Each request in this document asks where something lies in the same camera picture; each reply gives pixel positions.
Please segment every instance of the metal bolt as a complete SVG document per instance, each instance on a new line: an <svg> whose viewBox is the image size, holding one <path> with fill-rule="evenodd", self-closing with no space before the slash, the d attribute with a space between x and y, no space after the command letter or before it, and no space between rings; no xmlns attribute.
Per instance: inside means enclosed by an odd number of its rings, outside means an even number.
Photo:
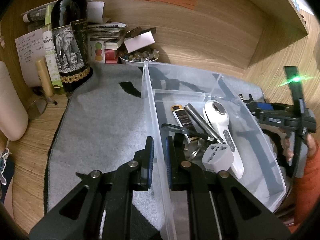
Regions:
<svg viewBox="0 0 320 240"><path fill-rule="evenodd" d="M100 174L101 174L100 171L95 170L95 171L91 171L90 176L93 177L93 178L97 178L97 177L100 176Z"/></svg>
<svg viewBox="0 0 320 240"><path fill-rule="evenodd" d="M128 162L128 165L131 167L131 168L134 168L138 165L138 162L137 161L129 161Z"/></svg>
<svg viewBox="0 0 320 240"><path fill-rule="evenodd" d="M183 162L181 163L181 165L182 165L182 167L189 168L189 167L191 166L191 162L189 162L189 161L183 161Z"/></svg>
<svg viewBox="0 0 320 240"><path fill-rule="evenodd" d="M219 171L219 176L222 178L227 178L229 177L229 172L227 171Z"/></svg>

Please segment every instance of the silver metal tube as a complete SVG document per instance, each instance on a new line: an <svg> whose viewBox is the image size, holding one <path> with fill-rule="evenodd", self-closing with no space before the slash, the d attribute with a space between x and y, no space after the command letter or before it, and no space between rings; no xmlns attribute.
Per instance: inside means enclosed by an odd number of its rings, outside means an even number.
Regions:
<svg viewBox="0 0 320 240"><path fill-rule="evenodd" d="M207 121L202 117L201 114L198 113L192 104L186 104L184 110L193 120L195 120L200 128L209 135L209 137L216 138L218 139L219 143L223 143L221 136L207 123Z"/></svg>

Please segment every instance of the bowl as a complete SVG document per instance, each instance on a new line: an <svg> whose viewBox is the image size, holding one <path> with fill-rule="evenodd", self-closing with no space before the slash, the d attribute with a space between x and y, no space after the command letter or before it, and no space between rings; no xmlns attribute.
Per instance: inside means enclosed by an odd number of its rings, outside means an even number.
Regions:
<svg viewBox="0 0 320 240"><path fill-rule="evenodd" d="M143 64L144 64L144 62L131 61L131 60L127 60L127 59L124 59L121 57L119 57L119 58L120 58L122 64L127 64L127 65L131 65L131 66L135 66L135 67L143 67ZM153 60L150 60L148 62L156 62L158 60L158 58L159 57L157 57Z"/></svg>

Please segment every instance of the bowl of marbles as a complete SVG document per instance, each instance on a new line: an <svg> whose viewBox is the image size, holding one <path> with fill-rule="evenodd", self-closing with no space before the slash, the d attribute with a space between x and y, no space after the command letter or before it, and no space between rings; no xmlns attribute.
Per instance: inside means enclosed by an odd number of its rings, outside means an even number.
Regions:
<svg viewBox="0 0 320 240"><path fill-rule="evenodd" d="M145 61L155 62L159 57L159 51L154 49L151 52L151 49L148 50L136 50L128 53L127 51L120 51L119 58L122 64L128 64L136 67L143 67Z"/></svg>

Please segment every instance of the round mirror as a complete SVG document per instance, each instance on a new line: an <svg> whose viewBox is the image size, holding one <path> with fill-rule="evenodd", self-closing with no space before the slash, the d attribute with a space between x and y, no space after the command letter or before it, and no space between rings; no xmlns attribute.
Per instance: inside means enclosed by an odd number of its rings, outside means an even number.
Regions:
<svg viewBox="0 0 320 240"><path fill-rule="evenodd" d="M48 102L43 98L33 101L27 110L29 120L39 118L47 108L47 104Z"/></svg>

